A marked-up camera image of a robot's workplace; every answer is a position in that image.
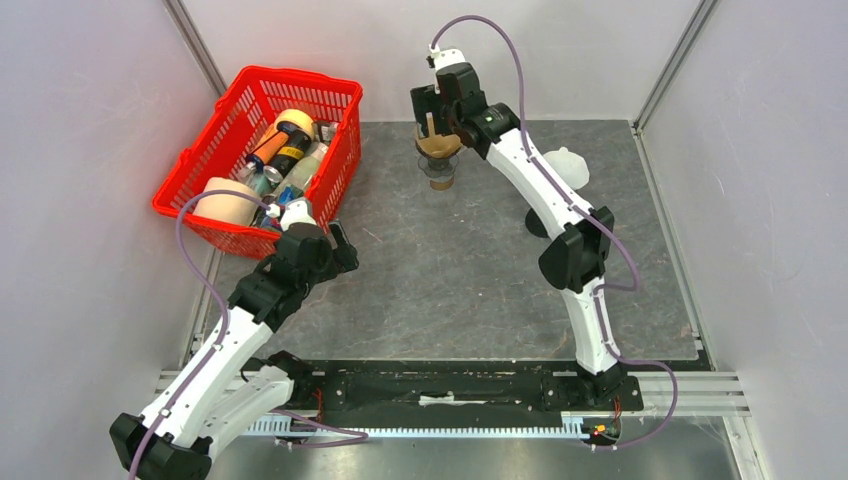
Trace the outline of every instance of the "white wall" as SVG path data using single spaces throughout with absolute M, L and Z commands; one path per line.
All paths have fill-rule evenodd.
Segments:
M 848 3 L 721 2 L 647 127 L 775 478 L 844 478 Z
M 199 293 L 150 199 L 214 96 L 155 0 L 6 2 L 0 45 L 0 478 L 121 478 Z
M 480 14 L 517 44 L 531 118 L 632 119 L 698 0 L 185 0 L 227 82 L 248 64 L 301 68 L 363 85 L 365 120 L 411 120 L 409 89 L 432 83 L 424 57 L 447 21 Z M 480 23 L 440 42 L 460 47 L 490 101 L 517 110 L 509 51 Z

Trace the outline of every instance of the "gray stone surface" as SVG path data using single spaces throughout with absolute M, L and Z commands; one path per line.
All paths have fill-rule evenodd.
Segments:
M 579 192 L 616 216 L 615 232 L 644 279 L 637 294 L 610 292 L 616 340 L 635 358 L 691 359 L 696 350 L 645 174 L 624 121 L 529 122 L 542 152 L 562 145 L 589 164 Z M 573 359 L 565 305 L 537 259 L 547 240 L 524 229 L 527 203 L 494 168 L 462 152 L 456 183 L 429 188 L 417 168 L 411 123 L 362 125 L 362 163 L 339 218 L 361 267 L 319 285 L 258 352 L 332 359 Z M 255 265 L 227 256 L 225 296 Z M 617 251 L 608 281 L 629 282 Z M 211 328 L 218 308 L 210 311 Z

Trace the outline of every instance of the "red basket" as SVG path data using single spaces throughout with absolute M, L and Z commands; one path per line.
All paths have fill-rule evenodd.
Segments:
M 176 218 L 212 177 L 235 178 L 259 137 L 287 108 L 297 108 L 314 120 L 339 122 L 321 167 L 305 196 L 312 214 L 325 230 L 339 209 L 362 149 L 359 100 L 362 87 L 349 80 L 290 69 L 246 67 L 215 104 L 215 113 L 191 148 L 177 160 L 153 197 L 153 209 Z M 185 223 L 209 243 L 227 253 L 263 258 L 274 252 L 280 234 L 242 227 L 192 214 Z

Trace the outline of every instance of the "robotic arm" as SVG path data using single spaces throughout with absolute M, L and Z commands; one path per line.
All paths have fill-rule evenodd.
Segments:
M 606 207 L 594 209 L 578 196 L 529 139 L 531 152 L 525 151 L 518 118 L 503 103 L 486 102 L 477 74 L 462 52 L 435 47 L 427 61 L 435 70 L 435 84 L 410 92 L 419 138 L 457 135 L 463 145 L 503 173 L 530 204 L 528 225 L 534 219 L 540 221 L 552 240 L 539 257 L 539 268 L 565 300 L 586 393 L 591 398 L 609 395 L 626 377 L 604 344 L 601 320 L 593 306 L 595 287 L 604 282 L 610 241 L 574 207 L 589 212 L 610 230 L 612 212 Z M 430 131 L 428 123 L 435 132 Z M 537 164 L 531 163 L 531 155 Z M 562 200 L 561 192 L 573 200 L 572 205 Z M 600 302 L 606 331 L 611 332 L 603 291 L 594 295 Z M 609 345 L 618 352 L 611 333 Z
M 155 428 L 142 453 L 139 478 L 205 478 L 232 440 L 297 393 L 295 381 L 304 364 L 288 355 L 221 400 L 239 369 L 300 308 L 313 286 L 359 266 L 341 225 L 330 224 L 333 248 L 310 210 L 306 199 L 286 206 L 280 221 L 285 235 L 277 241 L 276 253 L 239 281 L 228 301 L 226 331 L 222 318 L 167 391 L 140 416 L 123 413 L 112 424 L 109 433 L 124 468 L 129 470 L 142 438 Z M 167 408 L 180 388 L 179 401 Z M 160 415 L 164 419 L 154 427 Z

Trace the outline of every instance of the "white crumpled object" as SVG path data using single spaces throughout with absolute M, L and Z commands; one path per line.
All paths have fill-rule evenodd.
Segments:
M 580 155 L 561 147 L 542 156 L 572 189 L 579 190 L 589 183 L 589 167 Z

